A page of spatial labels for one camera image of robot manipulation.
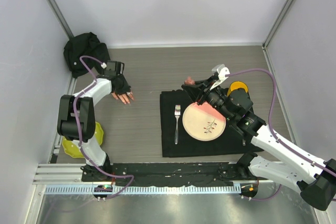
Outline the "nail polish bottle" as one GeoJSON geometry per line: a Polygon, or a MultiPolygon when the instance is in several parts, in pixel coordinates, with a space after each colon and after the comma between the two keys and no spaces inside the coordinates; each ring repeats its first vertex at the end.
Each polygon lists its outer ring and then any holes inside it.
{"type": "Polygon", "coordinates": [[[185,85],[194,85],[195,81],[191,77],[187,77],[187,79],[184,81],[185,85]]]}

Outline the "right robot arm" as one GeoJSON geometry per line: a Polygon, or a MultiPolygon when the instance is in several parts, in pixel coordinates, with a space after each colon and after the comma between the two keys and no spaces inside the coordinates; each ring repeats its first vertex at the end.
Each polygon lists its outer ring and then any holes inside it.
{"type": "Polygon", "coordinates": [[[242,179],[252,176],[273,180],[297,192],[315,209],[325,211],[335,201],[335,160],[316,157],[273,130],[252,111],[253,102],[243,84],[234,82],[226,91],[216,76],[185,83],[182,89],[198,105],[206,102],[222,115],[237,138],[268,152],[282,163],[271,162],[255,153],[244,154],[237,173],[242,179]]]}

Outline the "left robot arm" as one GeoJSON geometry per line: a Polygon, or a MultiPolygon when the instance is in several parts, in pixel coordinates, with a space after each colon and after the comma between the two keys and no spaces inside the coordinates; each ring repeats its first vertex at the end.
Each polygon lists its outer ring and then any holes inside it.
{"type": "Polygon", "coordinates": [[[124,63],[107,61],[100,63],[103,74],[93,76],[90,85],[73,95],[60,98],[57,132],[72,141],[86,159],[84,168],[105,182],[112,174],[108,154],[97,142],[95,105],[109,94],[130,94],[131,87],[123,72],[124,63]]]}

